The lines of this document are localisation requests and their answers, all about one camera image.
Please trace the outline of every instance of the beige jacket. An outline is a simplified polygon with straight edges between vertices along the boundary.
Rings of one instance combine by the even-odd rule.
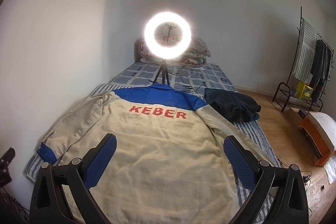
[[[83,157],[105,134],[116,136],[117,150],[90,189],[111,223],[228,223],[238,210],[234,172],[223,152],[228,135],[272,163],[204,101],[167,85],[93,95],[52,131],[44,145],[61,165]]]

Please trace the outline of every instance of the striped bed sheet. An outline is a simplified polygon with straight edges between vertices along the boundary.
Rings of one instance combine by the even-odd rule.
[[[221,68],[217,65],[208,63],[204,67],[198,69],[177,68],[172,66],[167,66],[167,68],[170,72],[169,80],[171,87],[176,90],[182,90],[194,94],[201,99],[204,99],[205,87],[238,92],[229,78],[227,78]],[[110,82],[99,85],[90,95],[105,90],[116,90],[121,88],[151,85],[152,83],[150,80],[154,80],[158,69],[159,65],[137,62],[123,71],[120,75],[113,78]],[[257,121],[234,122],[233,124],[242,132],[244,132],[250,139],[252,139],[263,151],[265,151],[266,154],[277,165],[277,167],[280,167],[275,154]],[[29,164],[29,168],[26,174],[26,178],[32,183],[35,182],[38,170],[40,169],[42,163],[43,160],[37,153],[35,153],[31,163]],[[236,175],[235,178],[238,203],[241,207],[250,194],[250,190],[245,189],[242,186]],[[263,209],[260,211],[260,214],[256,219],[256,223],[262,222],[265,219],[272,200],[273,198],[269,195],[265,201]]]

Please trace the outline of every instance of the floral blanket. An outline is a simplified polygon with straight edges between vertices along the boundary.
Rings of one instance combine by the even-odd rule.
[[[164,47],[173,47],[181,41],[181,35],[160,34],[156,36],[158,44]],[[154,55],[148,48],[145,41],[139,45],[139,53],[141,54],[141,62],[160,64],[162,58]],[[197,37],[192,37],[190,44],[186,51],[180,56],[166,60],[168,65],[184,67],[184,68],[197,68],[202,67],[207,63],[206,57],[210,57],[211,53],[205,42]]]

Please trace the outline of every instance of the hanging clothes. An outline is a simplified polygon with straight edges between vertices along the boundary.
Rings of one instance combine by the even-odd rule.
[[[317,31],[306,20],[302,19],[298,54],[292,74],[304,83],[307,83],[311,76],[310,69],[314,60],[317,35]]]
[[[313,75],[309,86],[314,89],[311,99],[316,102],[329,79],[330,67],[332,62],[332,51],[323,40],[318,40],[313,65],[310,73]]]

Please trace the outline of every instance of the metal rack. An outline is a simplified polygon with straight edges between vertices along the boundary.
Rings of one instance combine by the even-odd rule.
[[[294,69],[294,65],[295,65],[295,60],[296,60],[296,56],[297,56],[297,51],[298,51],[298,48],[299,48],[299,39],[300,39],[300,31],[301,31],[301,26],[302,26],[302,6],[301,6],[301,16],[300,16],[300,29],[297,28],[299,30],[299,37],[298,37],[298,40],[297,40],[297,45],[296,45],[296,51],[295,51],[295,56],[294,56],[294,60],[293,60],[293,64],[292,64],[292,68],[291,68],[291,71],[288,75],[288,79],[285,82],[280,82],[279,85],[278,85],[278,88],[277,88],[277,91],[275,92],[274,96],[273,96],[273,99],[272,99],[272,102],[276,102],[280,107],[281,107],[281,112],[283,112],[285,109],[289,109],[289,107],[287,107],[287,104],[290,104],[290,105],[293,105],[293,106],[299,106],[299,107],[303,107],[303,108],[306,108],[308,111],[311,111],[313,110],[312,107],[317,107],[319,108],[319,111],[322,110],[322,107],[323,107],[323,101],[321,100],[321,97],[323,94],[325,94],[324,92],[324,89],[326,87],[326,84],[328,81],[330,81],[329,79],[325,82],[324,84],[324,87],[323,87],[323,92],[321,93],[320,97],[319,97],[319,101],[320,103],[317,103],[317,102],[313,102],[313,100],[310,98],[309,101],[303,101],[303,100],[300,100],[294,96],[292,96],[292,92],[291,92],[291,88],[290,86],[288,85],[288,82],[291,78],[291,75],[292,75],[292,72],[293,72],[293,69]],[[320,36],[319,33],[317,33],[318,36],[320,37],[321,40],[323,40],[323,42],[329,47],[329,49],[332,51],[332,57],[331,57],[331,60],[333,59],[334,57],[334,50],[328,45],[327,42],[325,42],[325,40],[322,38],[322,36]],[[278,92],[281,92],[282,94],[284,94],[287,98],[286,99],[279,99],[277,98],[277,95],[278,95]],[[297,104],[297,103],[294,103],[294,102],[290,102],[290,100],[294,100],[296,102],[300,102],[300,104]]]

